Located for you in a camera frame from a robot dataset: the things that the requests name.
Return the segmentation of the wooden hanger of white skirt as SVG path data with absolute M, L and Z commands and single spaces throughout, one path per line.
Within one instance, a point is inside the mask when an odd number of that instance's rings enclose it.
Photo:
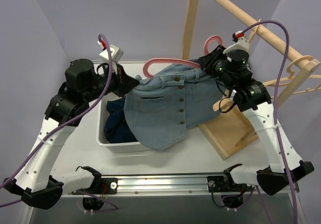
M 298 74 L 292 70 L 292 66 L 296 63 L 303 63 L 303 67 L 300 69 Z M 307 79 L 316 79 L 320 80 L 320 74 L 313 74 L 317 68 L 320 66 L 320 61 L 314 59 L 310 55 L 305 55 L 299 57 L 292 61 L 288 67 L 286 68 L 286 72 L 288 73 L 288 77 L 280 78 L 279 84 L 277 84 L 277 80 L 270 80 L 263 83 L 264 86 L 271 86 L 274 87 L 276 90 L 278 86 L 285 86 L 285 89 L 281 92 L 278 97 L 284 96 L 284 98 L 289 98 L 291 95 L 302 94 L 306 92 L 313 92 L 320 90 L 320 83 L 316 87 L 307 88 L 304 91 L 297 91 L 300 86 L 307 80 Z

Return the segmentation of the wooden hanger of dark skirt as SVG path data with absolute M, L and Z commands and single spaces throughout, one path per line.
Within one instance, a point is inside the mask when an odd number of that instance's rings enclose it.
M 257 32 L 257 29 L 258 29 L 258 26 L 255 26 L 255 27 L 252 27 L 250 29 L 250 33 L 248 36 L 246 36 L 246 34 L 244 33 L 245 37 L 248 39 L 249 41 L 249 49 L 250 49 L 250 46 L 251 46 L 251 43 L 252 43 L 252 40 Z M 221 111 L 225 111 L 227 110 L 229 107 L 232 106 L 232 101 L 231 99 L 229 98 L 228 96 L 229 94 L 229 91 L 227 90 L 223 95 L 222 99 L 218 102 L 216 102 L 214 105 L 213 105 L 213 110 L 214 111 L 218 111 L 218 110 L 221 110 Z

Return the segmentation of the pink plastic hanger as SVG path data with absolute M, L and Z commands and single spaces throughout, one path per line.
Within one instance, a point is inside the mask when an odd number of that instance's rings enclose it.
M 213 41 L 216 41 L 218 43 L 218 45 L 223 44 L 223 40 L 221 37 L 215 36 L 215 35 L 209 37 L 205 41 L 204 46 L 203 46 L 203 50 L 206 55 L 209 54 L 209 46 Z M 153 64 L 167 64 L 167 63 L 176 64 L 176 65 L 184 65 L 184 66 L 188 66 L 188 67 L 192 67 L 192 68 L 201 68 L 198 63 L 195 63 L 195 62 L 192 62 L 189 60 L 174 59 L 174 58 L 152 58 L 152 59 L 148 60 L 142 68 L 144 76 L 147 78 L 153 77 L 153 75 L 150 74 L 148 71 L 148 69 L 151 65 L 153 65 Z

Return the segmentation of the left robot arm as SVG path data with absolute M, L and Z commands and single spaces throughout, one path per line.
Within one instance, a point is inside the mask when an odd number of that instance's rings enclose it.
M 51 171 L 64 144 L 79 126 L 81 119 L 110 92 L 123 97 L 139 82 L 127 75 L 123 66 L 102 63 L 102 74 L 89 59 L 77 59 L 65 71 L 65 82 L 52 97 L 45 111 L 41 130 L 27 159 L 1 185 L 20 196 L 30 207 L 50 209 L 60 197 L 72 192 L 97 193 L 102 187 L 101 173 L 89 166 L 52 175 Z

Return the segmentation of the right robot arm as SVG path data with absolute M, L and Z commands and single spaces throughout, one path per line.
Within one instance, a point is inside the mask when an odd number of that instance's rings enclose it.
M 230 91 L 228 97 L 232 105 L 237 106 L 251 123 L 269 165 L 265 168 L 233 165 L 224 170 L 223 185 L 228 190 L 234 190 L 241 184 L 257 185 L 266 194 L 274 195 L 291 182 L 312 173 L 314 166 L 302 160 L 273 115 L 274 105 L 266 87 L 253 78 L 247 67 L 248 52 L 234 49 L 225 54 L 224 50 L 225 47 L 219 45 L 200 57 L 198 63 L 207 75 Z

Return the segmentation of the light blue denim skirt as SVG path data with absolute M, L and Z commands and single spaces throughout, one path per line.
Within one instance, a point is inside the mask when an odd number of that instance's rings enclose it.
M 216 81 L 199 68 L 171 64 L 125 97 L 124 115 L 134 137 L 161 151 L 186 137 L 187 130 L 219 116 L 213 104 L 222 97 Z

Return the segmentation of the dark blue denim skirt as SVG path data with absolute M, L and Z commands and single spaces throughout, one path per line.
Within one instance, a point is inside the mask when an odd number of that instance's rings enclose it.
M 104 136 L 111 144 L 136 142 L 134 134 L 130 130 L 124 114 L 125 97 L 108 101 L 106 110 L 109 116 L 104 126 Z

